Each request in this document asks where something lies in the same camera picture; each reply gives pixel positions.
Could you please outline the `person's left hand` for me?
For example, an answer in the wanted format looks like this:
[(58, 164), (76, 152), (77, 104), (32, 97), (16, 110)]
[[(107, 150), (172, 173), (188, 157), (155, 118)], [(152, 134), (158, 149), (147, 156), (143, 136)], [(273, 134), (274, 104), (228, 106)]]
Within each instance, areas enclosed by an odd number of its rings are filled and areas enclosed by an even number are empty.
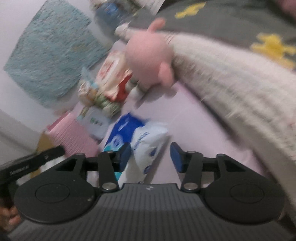
[(3, 232), (10, 232), (22, 222), (15, 206), (11, 208), (1, 206), (0, 215), (1, 231)]

